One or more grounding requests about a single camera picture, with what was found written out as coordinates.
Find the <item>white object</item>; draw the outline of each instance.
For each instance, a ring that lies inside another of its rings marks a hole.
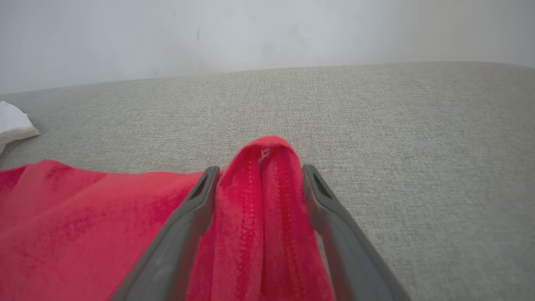
[[[28,115],[5,101],[0,101],[0,154],[6,144],[14,140],[39,135]]]

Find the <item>gray upholstery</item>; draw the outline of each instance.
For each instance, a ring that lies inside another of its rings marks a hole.
[[[42,133],[0,168],[226,166],[275,134],[314,164],[415,300],[535,299],[535,69],[403,63],[1,95]]]

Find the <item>folded red fabric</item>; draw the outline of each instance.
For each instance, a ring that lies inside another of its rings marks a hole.
[[[0,171],[0,296],[108,299],[201,174]],[[286,141],[257,139],[221,172],[187,299],[334,300]]]

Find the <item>gray fabric surface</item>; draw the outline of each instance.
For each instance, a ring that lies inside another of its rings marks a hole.
[[[415,300],[535,299],[535,69],[405,63],[1,95],[48,158],[106,172],[226,166],[268,134],[314,164]]]

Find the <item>textured gray fabric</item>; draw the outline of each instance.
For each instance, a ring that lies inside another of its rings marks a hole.
[[[226,166],[268,134],[314,164],[415,300],[535,299],[535,69],[405,63],[1,95],[48,158],[106,172]]]

